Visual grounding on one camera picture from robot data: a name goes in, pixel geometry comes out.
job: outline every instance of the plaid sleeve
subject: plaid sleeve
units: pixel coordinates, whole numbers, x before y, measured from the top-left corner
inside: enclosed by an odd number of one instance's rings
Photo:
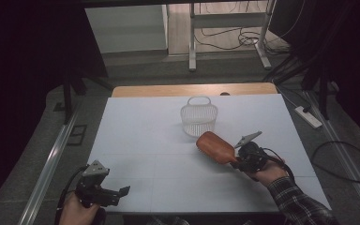
[[[290,177],[279,178],[267,188],[292,224],[338,224],[329,209],[304,194]]]

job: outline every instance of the power strip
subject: power strip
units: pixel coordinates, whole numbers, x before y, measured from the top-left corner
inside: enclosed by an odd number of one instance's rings
[[[305,119],[313,128],[319,128],[323,124],[315,118],[311,113],[309,112],[303,112],[304,108],[302,106],[297,107],[294,109],[297,114],[299,114],[303,119]]]

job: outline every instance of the wall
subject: wall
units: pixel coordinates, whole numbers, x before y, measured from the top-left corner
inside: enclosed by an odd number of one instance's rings
[[[166,6],[87,8],[101,53],[166,50]]]

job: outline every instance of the gray floor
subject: gray floor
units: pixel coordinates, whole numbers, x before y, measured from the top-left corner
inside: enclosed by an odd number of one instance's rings
[[[284,57],[271,56],[270,60],[275,66]],[[104,55],[104,58],[110,74],[110,77],[104,80],[113,86],[249,83],[260,81],[267,73],[255,52],[200,54],[197,57],[196,72],[188,71],[186,55],[168,57],[161,52],[139,52],[107,54]],[[302,76],[294,77],[283,85],[299,91],[299,83],[302,78]],[[82,99],[76,125],[87,125],[85,138],[79,146],[66,147],[58,163],[57,173],[53,176],[45,199],[37,213],[35,224],[53,223],[60,192],[75,170],[87,163],[86,160],[97,134],[105,102],[111,95],[111,91],[102,86],[89,80],[84,81],[88,88],[86,96],[75,98]],[[293,103],[297,105],[306,104],[299,96],[284,93]],[[63,102],[63,92],[62,88],[58,87],[47,96],[47,107],[34,136],[26,146],[10,177],[0,189],[0,224],[14,224],[20,219],[38,175],[63,124],[64,113],[53,110],[56,104],[60,102]],[[287,104],[307,154],[311,156],[312,151],[317,146],[328,141],[325,132],[322,129],[313,129],[293,111],[294,106],[291,103],[288,102]],[[340,139],[360,147],[360,128],[342,111],[341,106],[336,103],[335,96],[328,98],[328,111],[330,122],[336,128]],[[76,137],[68,140],[69,143],[77,141]],[[360,166],[360,155],[352,154],[352,159]],[[338,157],[331,148],[321,151],[316,162],[344,174]],[[316,173],[339,222],[341,224],[360,224],[360,197],[354,185],[328,175],[319,169],[316,170]],[[109,215],[106,224],[122,224],[121,216]]]

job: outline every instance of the human hand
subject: human hand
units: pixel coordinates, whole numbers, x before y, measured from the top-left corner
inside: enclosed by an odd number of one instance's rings
[[[72,192],[64,202],[59,224],[90,225],[92,224],[99,207],[100,205],[98,204],[92,204],[89,208],[83,207],[80,199]]]
[[[288,176],[286,171],[276,162],[267,160],[264,167],[258,172],[245,172],[249,177],[255,178],[268,187],[273,181]]]

